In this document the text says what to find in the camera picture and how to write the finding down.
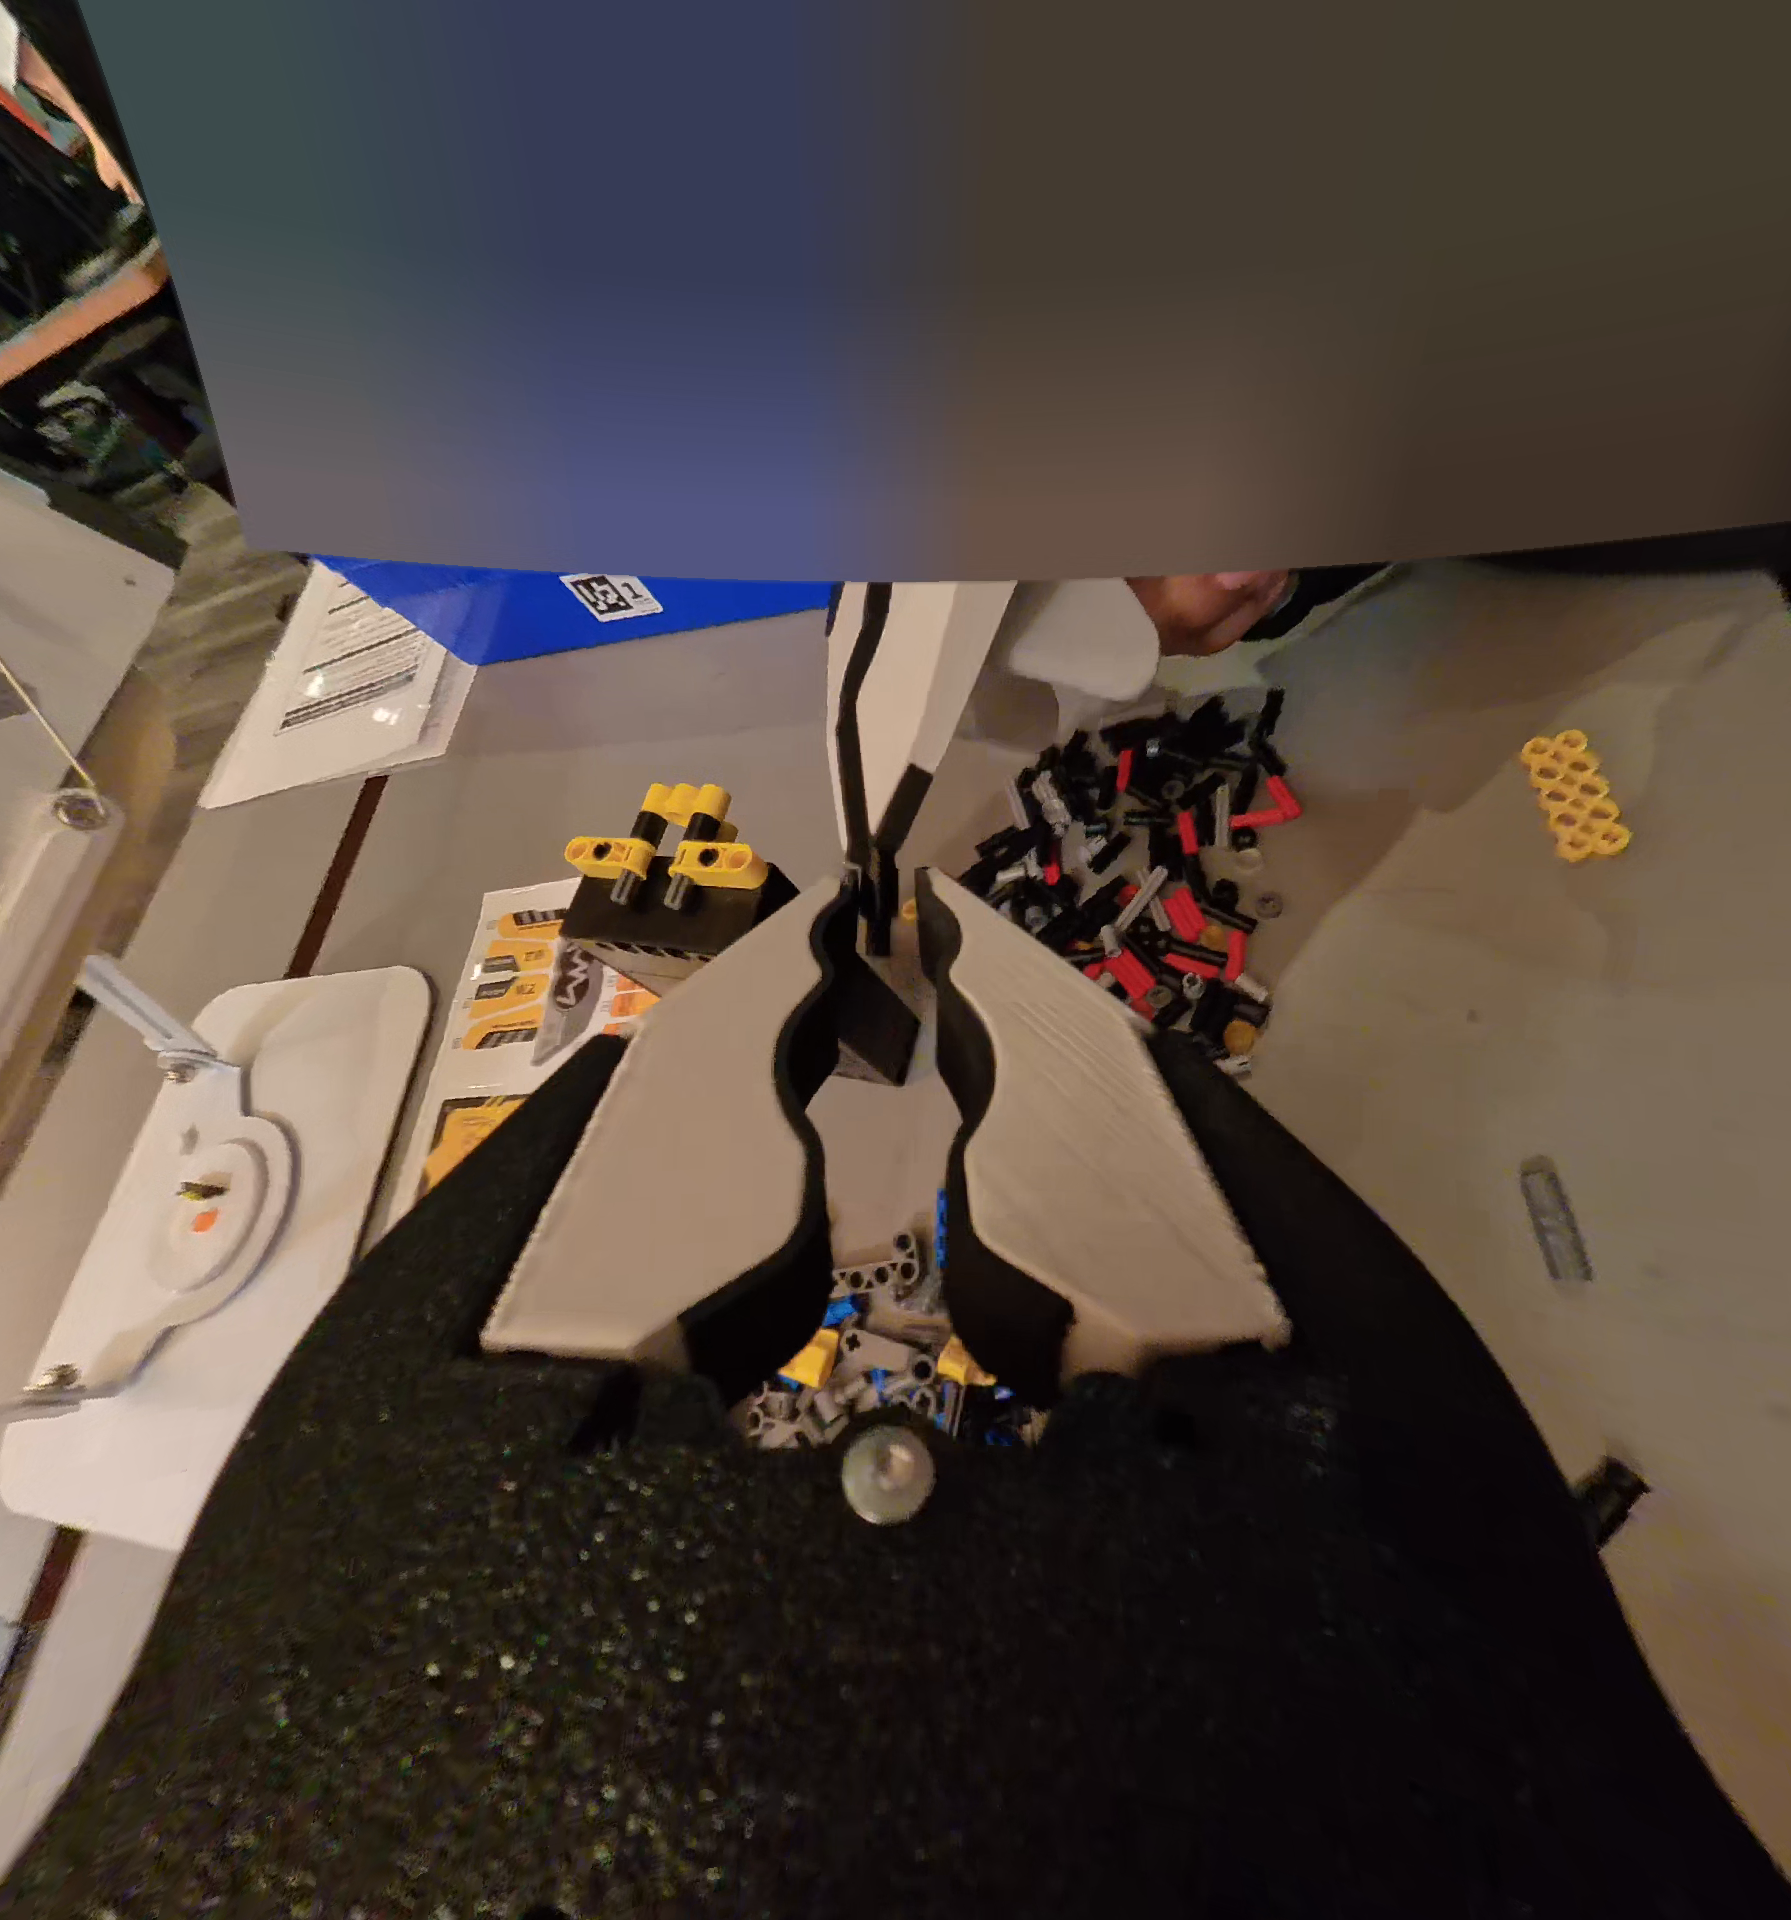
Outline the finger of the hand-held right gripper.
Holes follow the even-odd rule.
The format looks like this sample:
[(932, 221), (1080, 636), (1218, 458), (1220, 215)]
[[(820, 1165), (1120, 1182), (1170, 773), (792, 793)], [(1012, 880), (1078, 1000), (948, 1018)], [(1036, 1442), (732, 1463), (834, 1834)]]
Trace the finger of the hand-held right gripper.
[(826, 619), (826, 741), (836, 827), (850, 875), (864, 875), (872, 832), (860, 764), (860, 683), (876, 654), (876, 588), (838, 587)]
[(852, 873), (896, 904), (908, 832), (1014, 598), (1014, 584), (852, 587)]

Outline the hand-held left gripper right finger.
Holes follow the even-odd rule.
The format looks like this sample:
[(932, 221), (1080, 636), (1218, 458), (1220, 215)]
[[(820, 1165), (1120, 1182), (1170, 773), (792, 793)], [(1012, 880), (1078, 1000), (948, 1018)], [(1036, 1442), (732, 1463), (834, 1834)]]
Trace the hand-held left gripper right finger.
[(980, 1368), (1048, 1408), (1082, 1378), (1284, 1349), (1148, 1024), (952, 877), (922, 870), (916, 911), (958, 1116), (946, 1302)]

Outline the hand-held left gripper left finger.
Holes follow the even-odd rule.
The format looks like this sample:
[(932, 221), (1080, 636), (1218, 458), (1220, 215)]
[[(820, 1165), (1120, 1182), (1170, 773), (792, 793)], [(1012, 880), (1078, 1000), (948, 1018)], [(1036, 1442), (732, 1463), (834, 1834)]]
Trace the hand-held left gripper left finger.
[(748, 1397), (832, 1286), (810, 1106), (838, 1067), (858, 913), (832, 877), (646, 1017), (480, 1332), (488, 1354), (622, 1364)]

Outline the black brick assembly yellow connectors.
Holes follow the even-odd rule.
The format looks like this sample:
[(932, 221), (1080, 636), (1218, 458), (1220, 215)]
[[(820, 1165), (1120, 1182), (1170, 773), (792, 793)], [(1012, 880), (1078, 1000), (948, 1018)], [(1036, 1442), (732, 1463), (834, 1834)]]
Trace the black brick assembly yellow connectors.
[[(566, 940), (664, 996), (782, 913), (796, 885), (742, 840), (730, 810), (718, 782), (654, 782), (626, 832), (572, 837)], [(838, 962), (834, 1012), (840, 1074), (900, 1086), (920, 1020), (860, 952)]]

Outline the person's right hand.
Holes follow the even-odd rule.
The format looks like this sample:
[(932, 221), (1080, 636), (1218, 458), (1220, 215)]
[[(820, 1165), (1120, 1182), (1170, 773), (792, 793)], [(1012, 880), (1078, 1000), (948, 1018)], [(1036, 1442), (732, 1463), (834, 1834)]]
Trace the person's right hand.
[(1288, 603), (1294, 584), (1286, 570), (1126, 580), (1164, 658), (1208, 658), (1244, 643)]

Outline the yellow black sticker sheet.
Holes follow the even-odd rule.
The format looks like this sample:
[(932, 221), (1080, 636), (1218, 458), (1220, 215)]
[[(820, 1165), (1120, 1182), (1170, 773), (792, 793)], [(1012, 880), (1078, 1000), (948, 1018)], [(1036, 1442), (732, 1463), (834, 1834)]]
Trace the yellow black sticker sheet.
[(564, 934), (576, 880), (490, 892), (428, 1074), (396, 1192), (406, 1212), (596, 1039), (628, 1039), (656, 996)]

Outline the pile of black red pins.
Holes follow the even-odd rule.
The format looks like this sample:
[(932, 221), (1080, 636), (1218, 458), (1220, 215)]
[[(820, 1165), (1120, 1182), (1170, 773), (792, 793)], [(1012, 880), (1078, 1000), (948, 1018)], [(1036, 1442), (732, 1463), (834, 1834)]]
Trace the pile of black red pins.
[(1280, 687), (1208, 693), (1072, 732), (1006, 789), (960, 885), (1158, 1034), (1252, 1077), (1274, 993), (1254, 948), (1282, 901), (1264, 840), (1302, 817)]

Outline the pile of grey blue pieces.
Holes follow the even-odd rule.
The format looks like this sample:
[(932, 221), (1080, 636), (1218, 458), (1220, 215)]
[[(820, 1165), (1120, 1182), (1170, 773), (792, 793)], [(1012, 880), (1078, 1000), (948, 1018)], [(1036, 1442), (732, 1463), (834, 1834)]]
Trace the pile of grey blue pieces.
[(948, 1212), (938, 1208), (878, 1254), (836, 1266), (818, 1332), (736, 1407), (738, 1438), (760, 1453), (814, 1453), (898, 1420), (976, 1449), (1038, 1446), (1050, 1416), (956, 1335), (946, 1257)]

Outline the blue storage bin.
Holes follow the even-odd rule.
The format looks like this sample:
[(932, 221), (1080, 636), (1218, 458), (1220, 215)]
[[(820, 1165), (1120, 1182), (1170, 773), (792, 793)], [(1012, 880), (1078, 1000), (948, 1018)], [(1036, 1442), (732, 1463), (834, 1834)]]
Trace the blue storage bin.
[(826, 612), (836, 584), (452, 569), (322, 557), (374, 605), (472, 667)]

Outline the white book stand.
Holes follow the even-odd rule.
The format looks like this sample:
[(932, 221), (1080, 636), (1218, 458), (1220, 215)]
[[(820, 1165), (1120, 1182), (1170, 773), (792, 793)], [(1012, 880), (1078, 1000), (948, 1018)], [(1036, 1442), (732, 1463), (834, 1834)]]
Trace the white book stand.
[(210, 491), (88, 742), (0, 719), (0, 1621), (58, 1524), (184, 1549), (356, 1250), (414, 968), (282, 978), (330, 784), (198, 806), (308, 573)]

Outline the small clear grey brick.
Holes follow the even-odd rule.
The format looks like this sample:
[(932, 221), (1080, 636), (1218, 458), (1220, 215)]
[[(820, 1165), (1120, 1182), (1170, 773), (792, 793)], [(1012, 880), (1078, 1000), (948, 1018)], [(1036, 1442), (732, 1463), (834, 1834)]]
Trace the small clear grey brick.
[(1594, 1282), (1594, 1264), (1580, 1230), (1572, 1197), (1552, 1158), (1532, 1156), (1518, 1168), (1532, 1237), (1550, 1281), (1562, 1289)]

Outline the paper sheet in plastic sleeve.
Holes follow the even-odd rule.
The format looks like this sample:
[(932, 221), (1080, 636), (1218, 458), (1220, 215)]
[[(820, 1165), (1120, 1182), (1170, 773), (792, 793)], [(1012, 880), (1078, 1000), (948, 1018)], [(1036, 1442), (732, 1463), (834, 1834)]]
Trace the paper sheet in plastic sleeve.
[(476, 667), (314, 559), (198, 806), (224, 810), (446, 756), (474, 683)]

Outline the background shelf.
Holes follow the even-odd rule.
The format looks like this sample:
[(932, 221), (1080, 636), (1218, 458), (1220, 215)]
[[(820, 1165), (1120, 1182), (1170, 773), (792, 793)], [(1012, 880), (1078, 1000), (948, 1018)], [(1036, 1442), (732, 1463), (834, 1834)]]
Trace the background shelf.
[(0, 3), (0, 469), (128, 512), (234, 499), (82, 4)]

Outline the yellow perforated frame piece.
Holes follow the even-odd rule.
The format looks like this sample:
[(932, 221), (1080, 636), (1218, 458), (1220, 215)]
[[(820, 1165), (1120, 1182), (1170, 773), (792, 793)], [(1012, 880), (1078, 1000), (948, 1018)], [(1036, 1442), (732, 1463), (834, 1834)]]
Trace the yellow perforated frame piece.
[(1520, 762), (1560, 861), (1580, 866), (1628, 851), (1632, 831), (1586, 732), (1530, 736)]

